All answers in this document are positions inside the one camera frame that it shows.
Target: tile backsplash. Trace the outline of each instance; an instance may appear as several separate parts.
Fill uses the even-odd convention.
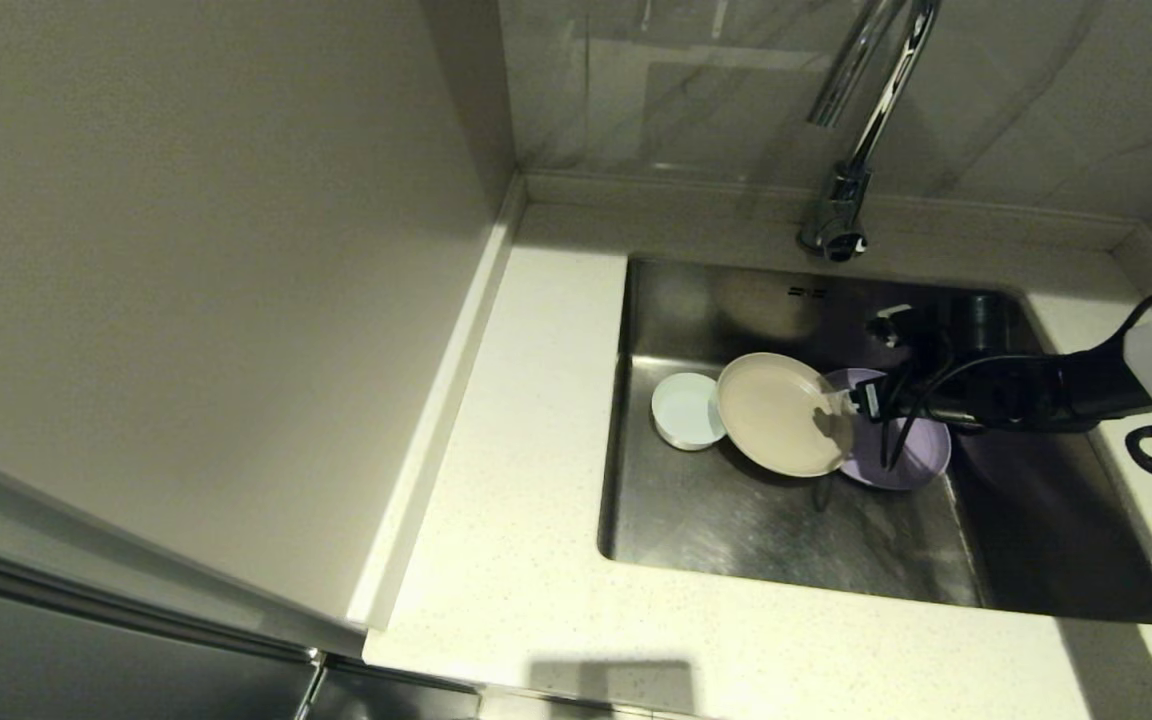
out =
[[[530,169],[810,188],[863,123],[805,122],[859,0],[500,0]],[[873,191],[1152,213],[1152,1],[943,0]]]

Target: white countertop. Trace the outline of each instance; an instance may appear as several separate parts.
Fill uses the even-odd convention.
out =
[[[627,251],[1009,288],[1058,351],[1101,341],[1139,298],[1106,252],[887,234],[838,266],[799,253],[790,233],[526,210],[397,608],[366,661],[705,717],[1089,717],[1051,617],[600,555]],[[1098,432],[1123,464],[1121,437],[1151,422]],[[1152,530],[1152,477],[1128,469],[1126,483]],[[1152,626],[1139,634],[1152,653]]]

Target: faucet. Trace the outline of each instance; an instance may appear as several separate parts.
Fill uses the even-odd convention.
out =
[[[812,113],[808,114],[808,122],[820,127],[836,126],[847,100],[861,82],[865,65],[869,65],[879,41],[901,8],[904,8],[905,1],[908,0],[867,0],[851,25],[846,45],[833,60],[829,78],[820,88]],[[842,263],[867,249],[869,241],[861,228],[861,203],[864,202],[865,188],[869,187],[869,157],[873,154],[887,119],[914,74],[914,65],[918,63],[923,46],[927,45],[938,10],[940,0],[914,0],[914,8],[905,24],[904,44],[892,63],[890,76],[869,114],[869,121],[856,138],[851,158],[838,162],[829,172],[820,197],[799,232],[799,244],[809,252]]]

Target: purple plate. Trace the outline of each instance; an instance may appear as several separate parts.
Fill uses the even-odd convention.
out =
[[[848,367],[827,373],[824,379],[836,389],[851,389],[886,373],[864,367]],[[896,447],[900,430],[909,419],[892,420],[887,427],[887,450]],[[919,418],[905,438],[895,468],[882,469],[882,425],[856,416],[852,424],[855,441],[842,462],[842,473],[877,488],[919,488],[950,465],[950,430],[945,423]]]

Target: sink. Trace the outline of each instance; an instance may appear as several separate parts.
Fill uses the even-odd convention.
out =
[[[1152,543],[1087,434],[954,433],[915,492],[842,473],[786,478],[723,439],[666,445],[650,399],[680,372],[718,378],[748,353],[823,373],[886,369],[864,332],[884,306],[958,288],[631,259],[599,551],[611,560],[996,611],[1152,623]],[[1021,320],[1016,351],[1038,351]]]

